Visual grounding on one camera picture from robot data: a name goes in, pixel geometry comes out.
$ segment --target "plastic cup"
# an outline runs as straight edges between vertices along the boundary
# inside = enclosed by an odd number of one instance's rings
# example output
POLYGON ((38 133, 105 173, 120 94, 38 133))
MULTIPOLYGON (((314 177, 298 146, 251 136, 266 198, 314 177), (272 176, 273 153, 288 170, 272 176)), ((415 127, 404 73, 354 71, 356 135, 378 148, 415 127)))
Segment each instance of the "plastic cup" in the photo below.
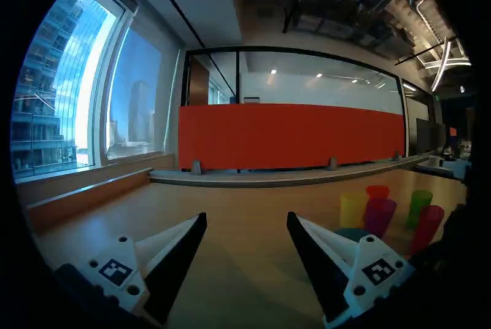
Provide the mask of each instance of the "plastic cup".
POLYGON ((382 238, 394 215, 397 203, 390 199, 371 199, 366 204, 364 230, 382 238))
POLYGON ((341 194, 341 228, 361 228, 368 195, 365 192, 341 194))
POLYGON ((386 199, 389 196, 390 189, 383 185, 373 185, 366 188, 366 193, 370 199, 386 199))
POLYGON ((431 203, 432 198, 433 194, 430 191, 416 190, 412 193, 406 228, 415 230, 418 227, 421 210, 431 203))
POLYGON ((419 225, 411 242, 411 255, 430 244, 445 215, 445 211, 437 205, 426 205, 421 210, 419 225))

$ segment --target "glass skyscraper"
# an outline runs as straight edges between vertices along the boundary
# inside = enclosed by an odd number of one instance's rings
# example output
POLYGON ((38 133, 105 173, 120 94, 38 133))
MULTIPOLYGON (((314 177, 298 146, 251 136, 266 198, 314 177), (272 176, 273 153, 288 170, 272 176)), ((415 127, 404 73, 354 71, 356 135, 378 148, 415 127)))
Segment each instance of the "glass skyscraper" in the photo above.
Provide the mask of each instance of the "glass skyscraper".
POLYGON ((37 30, 12 111, 15 178, 91 165, 88 118, 85 128, 75 124, 84 123, 77 120, 77 108, 81 101, 88 107, 95 72, 91 52, 107 18, 114 16, 95 0, 57 0, 37 30), (81 95, 84 80, 90 82, 89 94, 81 95), (80 133, 85 143, 76 141, 80 133))

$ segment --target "ceiling light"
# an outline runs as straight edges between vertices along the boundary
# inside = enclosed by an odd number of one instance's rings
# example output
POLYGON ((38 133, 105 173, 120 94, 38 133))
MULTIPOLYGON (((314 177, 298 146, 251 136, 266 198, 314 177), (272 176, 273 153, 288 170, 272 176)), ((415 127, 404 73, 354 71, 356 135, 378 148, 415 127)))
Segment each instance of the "ceiling light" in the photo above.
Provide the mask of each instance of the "ceiling light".
POLYGON ((447 41, 447 38, 445 38, 446 44, 445 44, 445 49, 443 50, 443 59, 441 60, 440 67, 438 68, 438 72, 436 73, 435 76, 435 81, 433 82, 433 85, 431 86, 431 91, 435 91, 436 87, 440 83, 441 76, 443 75, 443 71, 445 70, 445 66, 447 64, 447 60, 449 58, 450 54, 450 46, 452 45, 450 41, 447 41))
POLYGON ((415 89, 414 87, 409 86, 409 85, 408 85, 408 84, 406 84, 406 83, 403 83, 403 86, 404 86, 405 88, 410 89, 411 91, 416 91, 416 89, 415 89))
MULTIPOLYGON (((471 64, 471 62, 450 62, 450 63, 445 64, 445 67, 448 67, 448 66, 472 66, 472 64, 471 64)), ((440 64, 432 64, 429 66, 425 66, 426 69, 438 68, 438 67, 440 67, 440 64)))

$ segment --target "desk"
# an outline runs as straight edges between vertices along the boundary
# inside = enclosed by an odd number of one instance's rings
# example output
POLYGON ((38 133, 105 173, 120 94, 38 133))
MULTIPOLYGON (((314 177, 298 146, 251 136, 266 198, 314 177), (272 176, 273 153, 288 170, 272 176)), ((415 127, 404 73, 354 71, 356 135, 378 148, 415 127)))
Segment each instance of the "desk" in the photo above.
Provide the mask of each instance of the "desk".
MULTIPOLYGON (((323 328, 322 310, 286 227, 294 211, 321 226, 339 228, 339 195, 385 184, 398 203, 384 241, 406 254, 404 231, 411 192, 433 192, 443 224, 466 187, 456 180, 393 170, 373 176, 283 188, 203 188, 148 184, 38 236, 57 267, 97 253, 113 236, 144 239, 192 215, 207 213, 208 229, 176 302, 168 328, 323 328)), ((442 235, 439 229, 435 238, 442 235)))

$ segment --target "green cup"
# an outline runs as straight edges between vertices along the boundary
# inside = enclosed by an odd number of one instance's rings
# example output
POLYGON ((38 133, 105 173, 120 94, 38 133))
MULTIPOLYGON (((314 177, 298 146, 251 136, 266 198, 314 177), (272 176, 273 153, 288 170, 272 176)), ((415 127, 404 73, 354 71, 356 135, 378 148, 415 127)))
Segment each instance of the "green cup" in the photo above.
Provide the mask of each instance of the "green cup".
POLYGON ((431 203, 433 194, 426 190, 416 190, 411 195, 411 207, 409 208, 408 220, 406 221, 406 228, 415 230, 419 224, 419 214, 423 207, 428 206, 431 203))

